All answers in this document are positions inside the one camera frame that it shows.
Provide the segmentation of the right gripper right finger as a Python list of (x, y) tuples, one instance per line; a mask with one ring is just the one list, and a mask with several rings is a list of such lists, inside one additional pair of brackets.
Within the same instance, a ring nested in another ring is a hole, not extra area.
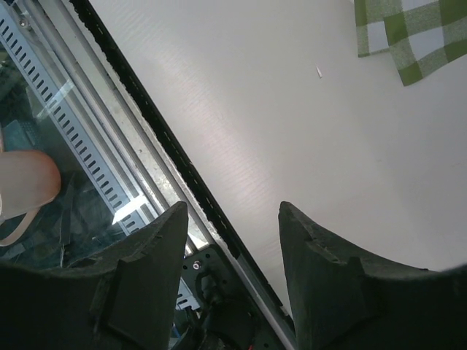
[(380, 257), (282, 202), (279, 236), (300, 349), (464, 349), (466, 267)]

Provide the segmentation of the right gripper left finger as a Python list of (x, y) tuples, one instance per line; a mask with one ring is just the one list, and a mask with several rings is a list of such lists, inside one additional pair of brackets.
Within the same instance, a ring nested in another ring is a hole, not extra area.
[(66, 268), (1, 264), (3, 349), (166, 349), (188, 207)]

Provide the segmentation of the green white checkered cloth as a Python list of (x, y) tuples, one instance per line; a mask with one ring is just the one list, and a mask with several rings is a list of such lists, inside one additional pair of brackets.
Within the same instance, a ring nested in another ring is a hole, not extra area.
[(354, 1), (358, 57), (389, 52), (408, 86), (466, 55), (466, 2)]

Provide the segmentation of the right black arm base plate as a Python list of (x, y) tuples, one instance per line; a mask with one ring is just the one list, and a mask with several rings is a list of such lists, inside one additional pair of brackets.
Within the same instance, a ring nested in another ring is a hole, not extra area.
[(222, 250), (184, 258), (172, 334), (176, 349), (284, 349)]

